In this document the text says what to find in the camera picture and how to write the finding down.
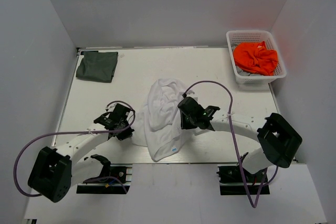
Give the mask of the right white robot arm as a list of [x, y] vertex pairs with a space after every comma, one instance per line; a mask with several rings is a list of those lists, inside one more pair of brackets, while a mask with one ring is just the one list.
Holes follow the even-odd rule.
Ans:
[[260, 148], [249, 152], [237, 168], [238, 177], [245, 182], [272, 165], [288, 168], [302, 143], [302, 137], [278, 113], [266, 118], [224, 113], [217, 106], [204, 108], [191, 97], [184, 98], [177, 107], [183, 130], [230, 132], [260, 144]]

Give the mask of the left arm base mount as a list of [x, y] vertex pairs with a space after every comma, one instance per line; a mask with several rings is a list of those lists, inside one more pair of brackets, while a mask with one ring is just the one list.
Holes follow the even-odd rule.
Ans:
[[99, 179], [78, 184], [77, 194], [85, 195], [125, 195], [130, 189], [132, 165], [111, 165], [106, 175]]

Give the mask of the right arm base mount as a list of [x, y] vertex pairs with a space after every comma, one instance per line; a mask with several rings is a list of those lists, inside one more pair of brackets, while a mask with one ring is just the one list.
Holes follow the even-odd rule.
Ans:
[[[251, 195], [257, 195], [264, 171], [251, 174], [244, 170], [247, 187]], [[219, 166], [217, 175], [219, 177], [219, 189], [221, 196], [242, 196], [247, 195], [239, 166]]]

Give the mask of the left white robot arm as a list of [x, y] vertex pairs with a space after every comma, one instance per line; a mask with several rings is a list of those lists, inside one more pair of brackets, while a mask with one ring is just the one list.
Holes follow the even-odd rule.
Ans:
[[29, 187], [52, 202], [59, 202], [72, 186], [81, 183], [119, 184], [125, 190], [125, 172], [113, 173], [111, 162], [93, 150], [112, 138], [121, 141], [131, 137], [130, 115], [135, 115], [130, 106], [116, 103], [85, 131], [73, 132], [72, 140], [55, 148], [42, 148], [28, 179]]

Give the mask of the white t-shirt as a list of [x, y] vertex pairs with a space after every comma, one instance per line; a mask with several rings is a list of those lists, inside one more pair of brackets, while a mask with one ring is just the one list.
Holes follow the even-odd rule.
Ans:
[[187, 86], [177, 79], [158, 79], [151, 86], [143, 107], [135, 114], [132, 143], [148, 148], [157, 162], [177, 153], [196, 133], [181, 128], [177, 107]]

